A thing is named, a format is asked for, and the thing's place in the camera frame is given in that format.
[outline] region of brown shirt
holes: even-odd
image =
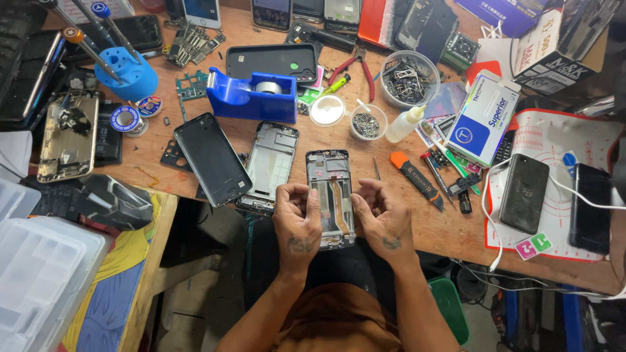
[[[403,349],[395,322],[374,297],[352,284],[327,284],[295,302],[272,351]]]

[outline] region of toothbrush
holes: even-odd
[[[454,155],[452,155],[452,152],[450,152],[447,148],[443,147],[441,144],[439,144],[439,142],[437,142],[437,140],[434,137],[433,128],[430,127],[430,125],[428,125],[426,122],[422,122],[419,128],[422,130],[422,132],[424,132],[425,135],[428,136],[428,138],[431,139],[435,147],[437,147],[437,149],[439,149],[441,153],[443,153],[443,155],[445,155],[446,158],[450,160],[452,165],[454,165],[454,168],[456,169],[456,171],[458,171],[461,174],[461,176],[467,177],[468,176],[467,171],[465,171],[465,169],[462,168],[458,162],[456,162],[456,160],[454,159]],[[474,191],[474,193],[476,193],[477,195],[480,195],[480,189],[478,189],[477,185],[472,186],[471,189]]]

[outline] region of circuit board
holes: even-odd
[[[176,79],[176,93],[178,93],[178,102],[180,103],[180,110],[183,113],[183,121],[187,122],[187,113],[185,112],[185,105],[183,101],[202,98],[207,95],[207,80],[208,73],[202,71],[196,71],[195,75],[189,75],[185,72],[185,77]],[[189,81],[189,85],[183,88],[183,82]]]

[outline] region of plastic bottle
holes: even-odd
[[[415,106],[409,111],[405,111],[398,115],[398,117],[391,123],[385,137],[391,143],[397,143],[402,138],[409,135],[409,133],[415,131],[415,128],[419,125],[424,118],[424,109],[426,105]]]

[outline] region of phone repair workbench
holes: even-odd
[[[159,116],[150,119],[150,128],[144,135],[138,138],[124,137],[122,164],[96,168],[94,172],[106,173],[142,187],[152,184],[154,180],[146,173],[138,170],[136,167],[139,166],[159,180],[159,183],[154,185],[155,190],[180,197],[195,198],[198,189],[196,176],[191,172],[160,163],[164,149],[168,148],[169,141],[174,139],[174,129],[183,124],[175,85],[176,78],[183,78],[185,73],[193,75],[197,70],[208,73],[209,67],[216,67],[223,73],[227,72],[227,58],[224,53],[231,46],[282,44],[285,40],[285,33],[268,29],[261,29],[260,32],[253,31],[250,11],[241,9],[249,8],[249,1],[225,1],[225,3],[228,4],[221,5],[220,14],[222,33],[226,37],[226,41],[218,46],[199,65],[189,63],[186,67],[179,68],[167,62],[161,56],[147,59],[158,75],[158,88],[153,95],[162,99],[163,110]],[[482,38],[480,26],[483,23],[478,18],[455,4],[452,0],[446,0],[446,3],[452,7],[459,17],[460,26],[458,31],[473,40]],[[144,13],[143,8],[139,4],[135,6],[135,9],[137,14]],[[167,14],[161,13],[158,17],[162,26],[163,42],[171,43],[176,29],[163,27],[162,22],[168,18]],[[57,16],[51,13],[44,28],[60,28],[62,25],[63,23]],[[215,31],[212,29],[208,29],[207,34],[211,37],[216,36]],[[369,65],[372,76],[376,76],[382,62],[391,52],[383,51],[381,48],[371,44],[368,44],[366,48],[367,65]],[[324,46],[318,63],[328,68],[336,68],[353,56],[354,54],[352,53],[349,54]],[[351,80],[335,92],[335,94],[343,97],[345,100],[346,111],[353,111],[353,109],[359,106],[357,99],[362,100],[364,103],[367,103],[369,99],[370,87],[366,76],[362,72],[362,68],[357,66],[351,65],[349,67],[347,72],[350,74]],[[445,77],[450,76],[446,81],[461,81],[461,77],[455,73],[455,69],[441,63],[437,67],[445,72]],[[399,115],[399,111],[391,108],[383,101],[381,79],[374,82],[374,87],[376,94],[372,104],[385,110],[391,123],[394,117]],[[121,101],[114,94],[110,93],[106,87],[101,86],[101,89],[106,93],[106,99]],[[185,111],[191,120],[205,112],[213,111],[213,108],[208,99],[201,98],[185,101]],[[163,117],[165,116],[170,121],[168,125],[163,122]],[[217,120],[235,151],[237,153],[249,153],[260,120],[222,116],[217,117]],[[372,159],[376,157],[377,169],[381,180],[401,189],[404,201],[413,210],[415,249],[487,266],[497,256],[498,251],[496,249],[487,249],[485,247],[487,221],[480,211],[480,197],[472,192],[469,193],[474,208],[472,214],[462,214],[459,211],[459,203],[456,197],[454,197],[454,205],[444,197],[445,210],[440,212],[419,194],[415,186],[406,177],[403,177],[402,173],[390,161],[390,154],[402,152],[421,173],[429,179],[432,178],[431,170],[424,162],[420,161],[420,155],[427,148],[417,133],[411,133],[404,140],[393,144],[388,142],[386,138],[380,138],[371,142],[356,140],[351,136],[349,118],[343,118],[339,123],[331,127],[321,127],[314,123],[309,116],[298,114],[297,122],[287,125],[299,131],[299,141],[297,142],[289,182],[307,183],[305,154],[308,151],[344,149],[349,152],[352,187],[358,188],[358,179],[374,179],[377,177]],[[213,151],[206,150],[205,152],[210,154]],[[448,185],[454,183],[458,178],[458,174],[453,167],[442,169],[441,176]],[[625,225],[626,217],[613,217],[611,258],[614,263],[617,263],[613,264],[613,267],[611,262],[608,261],[570,261],[547,256],[523,261],[516,252],[505,251],[498,268],[617,294],[623,287],[622,258],[626,240],[623,236],[620,238],[620,236],[616,235],[623,232]]]

